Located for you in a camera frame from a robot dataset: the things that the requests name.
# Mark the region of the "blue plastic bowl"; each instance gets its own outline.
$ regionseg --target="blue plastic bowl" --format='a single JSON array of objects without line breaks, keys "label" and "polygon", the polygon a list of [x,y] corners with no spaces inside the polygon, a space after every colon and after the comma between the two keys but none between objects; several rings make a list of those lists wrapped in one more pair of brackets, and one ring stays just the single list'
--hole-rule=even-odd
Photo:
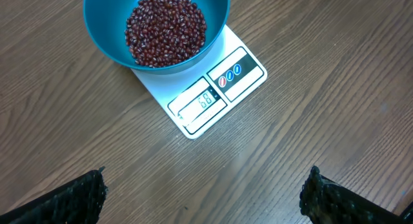
[{"label": "blue plastic bowl", "polygon": [[139,0],[84,0],[83,17],[90,37],[109,58],[123,66],[155,74],[180,72],[200,61],[211,49],[227,22],[230,0],[192,0],[204,14],[208,28],[205,45],[194,57],[163,68],[149,68],[135,64],[125,43],[126,19]]}]

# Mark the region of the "adzuki bean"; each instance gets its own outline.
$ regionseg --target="adzuki bean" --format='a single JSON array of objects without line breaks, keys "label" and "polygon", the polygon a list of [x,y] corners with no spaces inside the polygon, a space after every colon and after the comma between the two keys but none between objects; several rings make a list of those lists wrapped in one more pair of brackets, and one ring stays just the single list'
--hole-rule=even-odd
[{"label": "adzuki bean", "polygon": [[125,40],[135,63],[164,67],[183,62],[205,44],[204,15],[192,0],[140,0],[126,20]]}]

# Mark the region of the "wood grain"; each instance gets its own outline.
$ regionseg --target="wood grain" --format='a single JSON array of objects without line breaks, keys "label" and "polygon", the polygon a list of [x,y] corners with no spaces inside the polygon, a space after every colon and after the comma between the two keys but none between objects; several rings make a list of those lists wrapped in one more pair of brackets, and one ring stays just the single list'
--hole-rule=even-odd
[{"label": "wood grain", "polygon": [[103,165],[100,223],[309,223],[312,165],[388,210],[413,189],[413,0],[231,0],[268,80],[196,141],[82,2],[0,0],[0,214]]}]

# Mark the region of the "red button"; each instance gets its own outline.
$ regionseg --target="red button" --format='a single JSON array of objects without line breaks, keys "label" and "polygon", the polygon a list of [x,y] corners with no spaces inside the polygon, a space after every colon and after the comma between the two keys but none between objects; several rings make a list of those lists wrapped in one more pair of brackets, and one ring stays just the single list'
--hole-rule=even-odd
[{"label": "red button", "polygon": [[219,78],[218,84],[221,88],[225,87],[227,85],[227,79],[225,79],[225,76],[221,76]]}]

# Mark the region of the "kitchen scale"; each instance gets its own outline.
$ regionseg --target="kitchen scale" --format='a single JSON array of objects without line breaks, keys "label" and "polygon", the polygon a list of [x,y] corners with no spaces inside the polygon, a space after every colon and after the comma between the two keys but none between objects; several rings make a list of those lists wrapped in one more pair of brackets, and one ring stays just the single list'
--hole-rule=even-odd
[{"label": "kitchen scale", "polygon": [[182,72],[132,70],[189,139],[196,139],[267,79],[264,66],[227,25],[209,53]]}]

